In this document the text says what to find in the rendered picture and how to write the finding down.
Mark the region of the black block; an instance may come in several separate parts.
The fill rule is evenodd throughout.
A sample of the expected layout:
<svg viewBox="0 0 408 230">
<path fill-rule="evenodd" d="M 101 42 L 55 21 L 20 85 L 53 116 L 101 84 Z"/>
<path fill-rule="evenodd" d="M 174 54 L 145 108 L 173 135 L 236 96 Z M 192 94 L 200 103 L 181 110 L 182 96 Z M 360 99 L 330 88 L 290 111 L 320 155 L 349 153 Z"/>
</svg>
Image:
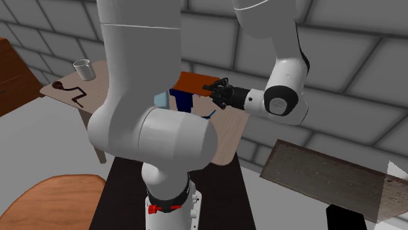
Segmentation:
<svg viewBox="0 0 408 230">
<path fill-rule="evenodd" d="M 367 230 L 364 216 L 360 213 L 330 205 L 326 208 L 328 230 Z"/>
</svg>

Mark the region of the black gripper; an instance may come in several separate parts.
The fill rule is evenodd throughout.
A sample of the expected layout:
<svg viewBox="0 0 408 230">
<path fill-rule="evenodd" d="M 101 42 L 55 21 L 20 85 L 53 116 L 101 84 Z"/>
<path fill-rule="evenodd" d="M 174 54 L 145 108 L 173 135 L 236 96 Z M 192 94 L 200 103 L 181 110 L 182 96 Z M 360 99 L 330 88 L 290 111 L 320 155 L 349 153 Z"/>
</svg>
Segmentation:
<svg viewBox="0 0 408 230">
<path fill-rule="evenodd" d="M 216 80 L 210 85 L 204 85 L 203 89 L 212 92 L 210 96 L 212 102 L 222 110 L 227 106 L 244 110 L 245 100 L 250 92 L 248 89 L 230 87 L 226 77 Z"/>
</svg>

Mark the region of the light wooden table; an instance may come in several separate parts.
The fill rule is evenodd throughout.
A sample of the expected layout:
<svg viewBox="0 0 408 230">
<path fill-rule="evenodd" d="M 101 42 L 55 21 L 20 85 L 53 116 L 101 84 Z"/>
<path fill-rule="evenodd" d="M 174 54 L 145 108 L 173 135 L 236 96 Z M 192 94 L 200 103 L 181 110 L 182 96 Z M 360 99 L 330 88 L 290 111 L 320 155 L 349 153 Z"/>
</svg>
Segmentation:
<svg viewBox="0 0 408 230">
<path fill-rule="evenodd" d="M 63 90 L 55 89 L 50 84 L 40 90 L 43 95 L 77 108 L 84 125 L 88 124 L 90 116 L 105 101 L 109 86 L 107 62 L 96 61 L 92 67 L 97 75 L 94 80 L 83 81 L 77 72 L 73 72 L 59 80 L 63 84 Z M 216 165 L 229 164 L 241 140 L 248 114 L 231 107 L 222 110 L 209 97 L 195 95 L 193 102 L 192 113 L 198 116 L 208 115 L 216 110 L 209 119 L 218 137 L 218 147 L 211 162 Z"/>
</svg>

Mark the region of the white cup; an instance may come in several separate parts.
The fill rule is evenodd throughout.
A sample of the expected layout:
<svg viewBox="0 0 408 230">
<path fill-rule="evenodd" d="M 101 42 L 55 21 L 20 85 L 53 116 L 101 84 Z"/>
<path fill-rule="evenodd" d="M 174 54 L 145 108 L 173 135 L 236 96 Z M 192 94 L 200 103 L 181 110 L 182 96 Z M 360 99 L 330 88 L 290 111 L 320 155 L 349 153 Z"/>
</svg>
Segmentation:
<svg viewBox="0 0 408 230">
<path fill-rule="evenodd" d="M 95 71 L 88 59 L 80 59 L 73 63 L 73 67 L 83 81 L 91 81 L 96 78 Z"/>
</svg>

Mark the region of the light blue container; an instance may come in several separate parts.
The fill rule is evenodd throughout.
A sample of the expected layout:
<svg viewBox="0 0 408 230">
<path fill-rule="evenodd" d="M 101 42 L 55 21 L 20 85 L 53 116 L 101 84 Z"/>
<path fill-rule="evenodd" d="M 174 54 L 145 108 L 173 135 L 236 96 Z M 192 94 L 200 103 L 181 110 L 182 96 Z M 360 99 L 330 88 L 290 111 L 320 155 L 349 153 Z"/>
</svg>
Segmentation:
<svg viewBox="0 0 408 230">
<path fill-rule="evenodd" d="M 165 91 L 154 96 L 154 106 L 157 108 L 169 109 L 169 92 Z"/>
</svg>

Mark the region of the orange-brown flat box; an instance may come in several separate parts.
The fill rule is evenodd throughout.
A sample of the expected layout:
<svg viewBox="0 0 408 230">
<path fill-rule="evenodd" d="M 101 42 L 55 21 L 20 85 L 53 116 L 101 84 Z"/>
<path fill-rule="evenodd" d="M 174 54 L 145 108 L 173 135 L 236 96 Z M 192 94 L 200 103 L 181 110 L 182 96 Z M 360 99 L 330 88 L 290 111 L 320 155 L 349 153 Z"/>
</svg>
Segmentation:
<svg viewBox="0 0 408 230">
<path fill-rule="evenodd" d="M 209 86 L 215 83 L 217 80 L 220 80 L 220 78 L 182 71 L 180 73 L 179 80 L 172 87 L 172 90 L 179 90 L 208 97 L 211 95 L 211 90 L 204 90 L 203 86 Z"/>
</svg>

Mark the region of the grey weathered wooden table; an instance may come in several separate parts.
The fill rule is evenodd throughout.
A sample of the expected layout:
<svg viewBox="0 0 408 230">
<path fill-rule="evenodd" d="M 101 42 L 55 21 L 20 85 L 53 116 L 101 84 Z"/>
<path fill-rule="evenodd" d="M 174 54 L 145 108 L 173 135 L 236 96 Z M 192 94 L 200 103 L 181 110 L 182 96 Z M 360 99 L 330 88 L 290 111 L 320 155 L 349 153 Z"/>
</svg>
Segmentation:
<svg viewBox="0 0 408 230">
<path fill-rule="evenodd" d="M 373 223 L 408 213 L 408 181 L 283 140 L 260 177 Z"/>
</svg>

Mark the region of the dark blue block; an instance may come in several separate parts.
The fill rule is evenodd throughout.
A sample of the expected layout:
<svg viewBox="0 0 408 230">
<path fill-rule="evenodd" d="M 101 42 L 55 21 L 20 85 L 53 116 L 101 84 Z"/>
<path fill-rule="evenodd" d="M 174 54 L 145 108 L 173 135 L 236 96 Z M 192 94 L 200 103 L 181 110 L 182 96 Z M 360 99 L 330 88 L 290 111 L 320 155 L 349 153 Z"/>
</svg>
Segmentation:
<svg viewBox="0 0 408 230">
<path fill-rule="evenodd" d="M 170 89 L 169 94 L 175 98 L 179 112 L 191 113 L 193 108 L 193 94 L 185 91 Z"/>
</svg>

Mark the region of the dark robot stand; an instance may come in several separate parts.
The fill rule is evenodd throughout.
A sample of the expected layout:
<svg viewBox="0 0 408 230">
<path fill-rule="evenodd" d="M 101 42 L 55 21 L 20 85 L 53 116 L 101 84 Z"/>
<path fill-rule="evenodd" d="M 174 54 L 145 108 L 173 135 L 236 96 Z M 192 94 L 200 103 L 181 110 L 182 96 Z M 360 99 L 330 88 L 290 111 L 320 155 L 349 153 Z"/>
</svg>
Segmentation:
<svg viewBox="0 0 408 230">
<path fill-rule="evenodd" d="M 116 157 L 89 230 L 146 230 L 142 163 Z M 190 178 L 203 195 L 198 230 L 256 230 L 237 156 Z"/>
</svg>

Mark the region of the round wooden table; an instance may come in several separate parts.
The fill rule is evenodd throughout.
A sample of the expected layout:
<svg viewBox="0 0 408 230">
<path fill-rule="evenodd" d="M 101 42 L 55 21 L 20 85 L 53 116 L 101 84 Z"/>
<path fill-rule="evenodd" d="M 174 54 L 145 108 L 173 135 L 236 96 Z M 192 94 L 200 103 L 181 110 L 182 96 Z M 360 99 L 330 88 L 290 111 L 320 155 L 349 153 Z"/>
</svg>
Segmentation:
<svg viewBox="0 0 408 230">
<path fill-rule="evenodd" d="M 89 230 L 105 179 L 66 174 L 39 182 L 0 216 L 0 230 Z"/>
</svg>

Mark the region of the brown wooden cabinet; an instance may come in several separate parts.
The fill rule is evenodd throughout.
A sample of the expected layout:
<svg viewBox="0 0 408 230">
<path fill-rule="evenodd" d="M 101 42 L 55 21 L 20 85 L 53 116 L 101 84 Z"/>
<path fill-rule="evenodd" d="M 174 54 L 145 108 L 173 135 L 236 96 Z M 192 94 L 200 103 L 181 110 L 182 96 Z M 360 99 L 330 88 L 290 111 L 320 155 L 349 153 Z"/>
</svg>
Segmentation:
<svg viewBox="0 0 408 230">
<path fill-rule="evenodd" d="M 44 97 L 42 87 L 10 42 L 0 37 L 0 117 Z"/>
</svg>

